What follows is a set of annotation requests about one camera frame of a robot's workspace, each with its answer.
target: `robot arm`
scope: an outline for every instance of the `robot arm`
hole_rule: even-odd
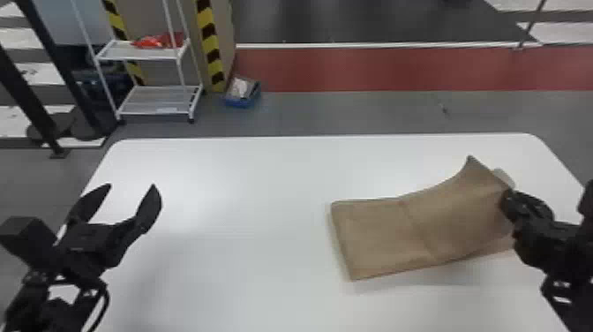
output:
[[[558,222],[541,200],[507,191],[500,209],[514,225],[514,250],[546,277],[540,291],[570,332],[593,331],[593,181],[578,211],[581,225]]]
[[[12,217],[0,225],[0,245],[30,267],[6,310],[5,332],[80,332],[103,299],[89,332],[97,328],[109,306],[101,275],[119,265],[130,245],[151,229],[161,212],[161,195],[152,185],[132,218],[115,224],[88,223],[110,188],[103,185],[80,198],[59,240],[36,218]],[[72,304],[60,298],[49,300],[49,289],[56,285],[79,289]]]

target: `white table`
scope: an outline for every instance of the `white table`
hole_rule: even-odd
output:
[[[544,275],[508,251],[350,282],[334,200],[393,197],[452,176],[472,154],[579,222],[582,186],[528,134],[125,140],[88,184],[114,185],[94,222],[163,210],[104,279],[103,332],[564,331]]]

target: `red floor stripe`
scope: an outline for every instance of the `red floor stripe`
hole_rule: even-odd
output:
[[[593,47],[240,49],[266,91],[593,90]]]

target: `yellow and black striped pillar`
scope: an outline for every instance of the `yellow and black striped pillar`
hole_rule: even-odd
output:
[[[202,38],[202,52],[206,57],[208,77],[212,83],[212,90],[223,92],[226,86],[226,80],[210,0],[196,0],[196,10],[198,27]]]
[[[107,15],[109,17],[109,24],[111,25],[111,29],[113,30],[113,33],[115,34],[116,38],[121,41],[129,41],[130,38],[125,30],[124,19],[119,14],[119,11],[117,11],[116,1],[102,0],[102,2],[103,7],[105,8],[105,11],[107,12]],[[145,85],[144,75],[142,74],[142,70],[140,69],[138,62],[127,61],[125,64],[125,68],[127,69],[128,73],[131,76],[133,76],[138,85]]]

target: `metal shelf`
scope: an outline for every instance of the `metal shelf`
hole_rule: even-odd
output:
[[[175,40],[176,31],[173,28],[173,22],[169,12],[169,2],[173,0],[161,0],[162,11],[167,22],[168,34],[171,40]],[[204,85],[201,80],[197,86],[188,86],[185,83],[184,71],[181,67],[182,59],[187,49],[190,49],[191,60],[196,69],[198,76],[198,58],[191,46],[190,30],[185,21],[185,14],[181,5],[182,0],[175,0],[178,17],[181,20],[184,35],[187,38],[181,47],[173,49],[138,49],[131,44],[131,41],[122,41],[118,39],[115,33],[110,29],[111,41],[103,47],[99,53],[95,53],[91,38],[86,30],[85,23],[80,14],[77,0],[70,0],[74,16],[79,23],[80,30],[85,38],[86,46],[89,52],[93,55],[94,67],[99,74],[101,85],[105,91],[105,95],[109,100],[109,105],[113,109],[116,119],[122,120],[122,115],[164,115],[164,114],[185,114],[188,121],[194,123],[194,112]],[[134,88],[128,93],[124,102],[119,107],[113,95],[109,91],[109,85],[101,68],[101,61],[150,61],[150,60],[175,60],[177,75],[179,76],[179,86],[165,86],[165,87],[145,87],[139,85],[138,80],[134,75],[131,75],[131,80],[134,83]]]
[[[118,115],[187,114],[193,118],[202,86],[135,86],[117,110]]]
[[[175,49],[138,49],[131,41],[112,40],[97,54],[97,60],[177,60],[179,61],[190,46],[190,39]]]

